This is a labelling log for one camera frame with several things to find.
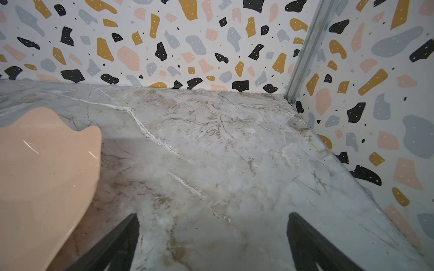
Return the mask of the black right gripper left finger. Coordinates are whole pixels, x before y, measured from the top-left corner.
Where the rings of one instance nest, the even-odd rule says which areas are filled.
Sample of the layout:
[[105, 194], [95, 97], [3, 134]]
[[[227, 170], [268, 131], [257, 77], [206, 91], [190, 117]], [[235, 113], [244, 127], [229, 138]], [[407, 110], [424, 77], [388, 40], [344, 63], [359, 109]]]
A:
[[67, 270], [130, 270], [139, 240], [139, 230], [139, 219], [135, 213], [131, 213]]

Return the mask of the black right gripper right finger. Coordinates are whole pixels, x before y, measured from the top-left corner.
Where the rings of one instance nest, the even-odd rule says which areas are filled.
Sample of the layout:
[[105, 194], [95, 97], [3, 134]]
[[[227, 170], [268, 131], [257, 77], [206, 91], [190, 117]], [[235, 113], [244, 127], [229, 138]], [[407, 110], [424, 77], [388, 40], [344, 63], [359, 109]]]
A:
[[362, 270], [296, 212], [289, 214], [287, 237], [297, 271]]

